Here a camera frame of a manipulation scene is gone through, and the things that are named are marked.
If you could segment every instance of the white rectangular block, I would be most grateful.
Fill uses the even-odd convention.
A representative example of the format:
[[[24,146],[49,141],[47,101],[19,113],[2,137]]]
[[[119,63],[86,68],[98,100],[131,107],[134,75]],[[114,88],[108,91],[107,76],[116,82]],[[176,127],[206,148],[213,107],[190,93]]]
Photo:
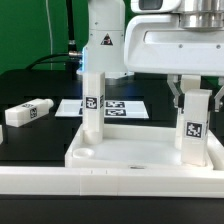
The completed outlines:
[[[209,129],[208,103],[210,90],[189,90],[185,94],[184,130],[181,160],[205,166]]]
[[[105,74],[83,74],[83,130],[84,141],[98,144],[103,139]]]
[[[3,142],[2,126],[0,125],[0,144]]]
[[[5,111],[6,124],[20,127],[49,113],[54,105],[50,99],[35,99]]]

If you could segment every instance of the green backdrop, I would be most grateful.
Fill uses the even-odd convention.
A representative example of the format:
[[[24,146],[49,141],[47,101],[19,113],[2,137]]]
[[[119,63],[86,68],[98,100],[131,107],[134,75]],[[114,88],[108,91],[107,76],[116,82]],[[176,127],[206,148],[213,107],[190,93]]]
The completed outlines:
[[[132,17],[130,0],[128,21]],[[49,0],[54,53],[67,52],[65,0]],[[73,0],[75,37],[81,50],[88,38],[87,0]],[[50,54],[50,37],[45,0],[0,0],[0,74],[25,68],[34,60]],[[50,69],[49,65],[39,68]]]

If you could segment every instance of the black tabletop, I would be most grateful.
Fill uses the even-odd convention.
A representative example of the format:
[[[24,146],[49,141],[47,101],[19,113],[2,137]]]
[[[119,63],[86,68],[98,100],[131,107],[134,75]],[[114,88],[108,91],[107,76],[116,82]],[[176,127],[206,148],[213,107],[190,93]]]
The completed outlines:
[[[20,128],[5,125],[6,109],[36,98],[54,101],[49,115]],[[62,99],[81,98],[82,83],[64,71],[13,70],[1,75],[0,124],[4,142],[0,145],[0,165],[63,167],[65,152],[82,118],[56,118],[55,112]],[[177,111],[164,75],[138,74],[133,82],[107,86],[106,99],[142,100],[149,119],[105,119],[105,123],[175,127]],[[222,112],[212,113],[210,122],[222,143],[223,118]],[[223,199],[0,195],[1,224],[221,224],[223,220]]]

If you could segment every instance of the white platform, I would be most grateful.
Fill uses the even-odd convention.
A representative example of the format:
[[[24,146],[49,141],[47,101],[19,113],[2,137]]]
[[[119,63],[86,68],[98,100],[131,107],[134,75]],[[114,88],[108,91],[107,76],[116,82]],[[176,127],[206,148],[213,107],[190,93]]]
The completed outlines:
[[[203,167],[181,163],[181,151],[174,147],[174,128],[106,124],[103,142],[97,145],[84,143],[82,133],[80,126],[65,156],[66,167],[213,169],[208,155]]]
[[[74,158],[73,151],[85,146],[82,145],[80,128],[66,154],[66,168],[0,167],[0,194],[224,198],[224,149],[211,132],[208,152],[213,170],[209,157],[206,167],[179,163],[180,152],[172,147],[174,129],[120,125],[105,125],[105,129],[110,131],[109,135],[105,131],[104,138],[107,140],[102,143],[102,147],[96,147],[93,154],[91,150],[94,148],[90,148],[90,152],[75,153]],[[120,129],[123,129],[122,135],[118,131]],[[130,157],[126,157],[129,147],[125,139],[130,138],[132,143],[136,141],[136,144],[131,144],[131,150],[138,147],[135,154],[132,152]],[[144,157],[150,141],[153,149]],[[125,150],[119,152],[115,147],[118,144],[121,144],[120,149],[125,145]],[[113,149],[115,153],[111,155],[114,154],[114,157],[110,157],[108,152]],[[83,157],[86,161],[79,164],[82,168],[68,167],[74,165],[74,161],[83,160]]]

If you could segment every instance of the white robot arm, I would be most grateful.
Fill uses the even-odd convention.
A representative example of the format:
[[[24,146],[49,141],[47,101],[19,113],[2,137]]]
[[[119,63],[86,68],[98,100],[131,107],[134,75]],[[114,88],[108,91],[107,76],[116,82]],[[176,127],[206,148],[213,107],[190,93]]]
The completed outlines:
[[[125,64],[134,72],[168,74],[178,107],[179,75],[215,76],[223,85],[223,0],[132,0],[135,12],[126,31]],[[177,124],[182,162],[203,166],[207,150],[209,102],[212,92],[200,88],[185,93],[184,118]],[[215,96],[219,111],[224,87]]]

